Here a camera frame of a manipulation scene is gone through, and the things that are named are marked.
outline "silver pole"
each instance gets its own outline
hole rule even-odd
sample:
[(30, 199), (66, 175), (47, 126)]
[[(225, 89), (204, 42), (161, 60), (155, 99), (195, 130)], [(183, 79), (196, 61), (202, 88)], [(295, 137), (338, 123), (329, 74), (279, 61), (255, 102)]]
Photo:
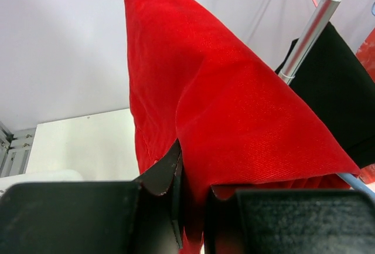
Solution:
[(279, 77), (286, 83), (290, 84), (295, 77), (295, 73), (309, 53), (311, 47), (326, 27), (331, 16), (340, 4), (341, 0), (321, 0), (306, 25), (301, 37), (289, 55), (284, 67), (279, 73)]

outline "fabric fold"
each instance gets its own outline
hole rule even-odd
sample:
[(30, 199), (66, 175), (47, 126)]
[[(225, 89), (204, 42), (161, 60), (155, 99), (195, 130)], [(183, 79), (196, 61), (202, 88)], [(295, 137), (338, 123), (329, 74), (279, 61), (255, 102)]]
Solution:
[(140, 172), (179, 139), (186, 249), (199, 248), (210, 185), (344, 188), (334, 174), (359, 173), (312, 110), (197, 2), (125, 0), (125, 14)]

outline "white backdrop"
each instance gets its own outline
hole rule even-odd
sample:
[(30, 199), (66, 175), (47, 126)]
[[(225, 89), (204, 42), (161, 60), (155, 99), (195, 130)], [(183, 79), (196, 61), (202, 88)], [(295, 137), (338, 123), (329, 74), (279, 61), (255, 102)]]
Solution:
[[(270, 67), (283, 60), (311, 0), (197, 0)], [(332, 22), (355, 51), (375, 0), (343, 0)], [(128, 107), (123, 0), (0, 0), (0, 120), (11, 130)]]
[(26, 173), (77, 171), (85, 181), (139, 176), (129, 109), (40, 124)]

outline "white panel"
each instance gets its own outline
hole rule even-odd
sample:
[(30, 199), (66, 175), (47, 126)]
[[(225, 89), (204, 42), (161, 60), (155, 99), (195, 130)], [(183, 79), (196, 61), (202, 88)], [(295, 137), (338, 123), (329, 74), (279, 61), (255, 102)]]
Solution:
[(71, 169), (86, 181), (139, 175), (130, 110), (38, 125), (26, 173)]

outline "metal pole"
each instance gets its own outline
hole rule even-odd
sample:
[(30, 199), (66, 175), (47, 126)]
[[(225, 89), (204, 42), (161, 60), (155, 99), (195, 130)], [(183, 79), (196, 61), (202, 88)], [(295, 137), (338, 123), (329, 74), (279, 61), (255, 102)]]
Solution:
[(368, 188), (368, 186), (365, 185), (364, 182), (357, 179), (352, 174), (341, 173), (337, 175), (347, 184), (349, 184), (353, 189), (364, 192), (375, 202), (375, 193), (370, 188)]
[(290, 84), (295, 77), (295, 73), (309, 53), (311, 47), (326, 27), (331, 16), (340, 4), (341, 0), (321, 0), (311, 16), (310, 21), (299, 37), (297, 44), (289, 55), (284, 67), (279, 73), (279, 77), (286, 83)]

